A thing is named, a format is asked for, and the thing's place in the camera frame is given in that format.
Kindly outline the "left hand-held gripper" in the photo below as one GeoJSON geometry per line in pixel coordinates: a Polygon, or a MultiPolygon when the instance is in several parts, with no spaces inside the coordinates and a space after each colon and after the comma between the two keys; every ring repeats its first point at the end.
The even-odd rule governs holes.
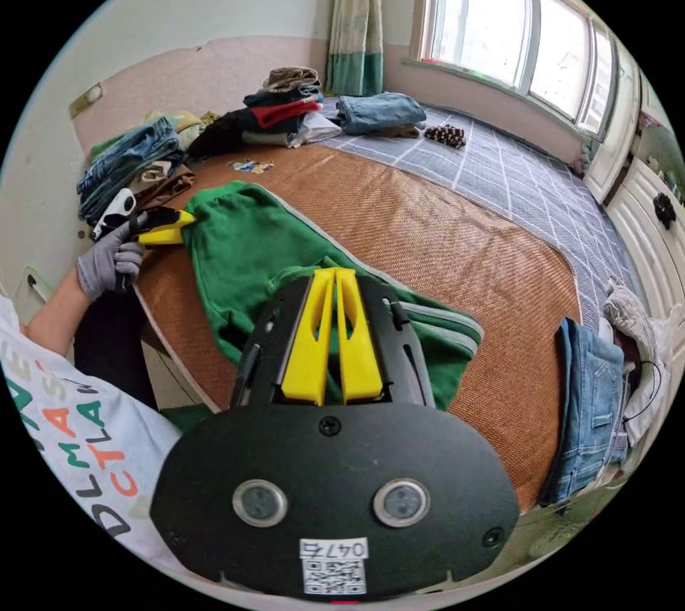
{"type": "Polygon", "coordinates": [[[195,223],[197,219],[187,211],[177,211],[170,207],[152,207],[140,213],[116,214],[115,221],[118,222],[118,226],[125,223],[130,226],[130,237],[124,241],[124,247],[137,243],[147,249],[182,245],[183,228],[195,223]]]}

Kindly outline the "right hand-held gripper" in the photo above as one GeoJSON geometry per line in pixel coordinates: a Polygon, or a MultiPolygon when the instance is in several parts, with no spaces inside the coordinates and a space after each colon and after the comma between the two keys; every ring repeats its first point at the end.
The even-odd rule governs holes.
{"type": "Polygon", "coordinates": [[[335,285],[343,403],[381,396],[382,377],[356,273],[351,268],[319,268],[307,284],[283,374],[281,390],[289,402],[325,402],[335,285]]]}

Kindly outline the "person's left hand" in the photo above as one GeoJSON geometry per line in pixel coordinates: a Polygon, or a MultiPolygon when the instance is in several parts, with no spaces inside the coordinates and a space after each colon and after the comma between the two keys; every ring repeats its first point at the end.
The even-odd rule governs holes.
{"type": "Polygon", "coordinates": [[[78,258],[78,282],[90,302],[105,293],[123,293],[136,281],[144,254],[138,221],[146,219],[147,213],[131,216],[78,258]]]}

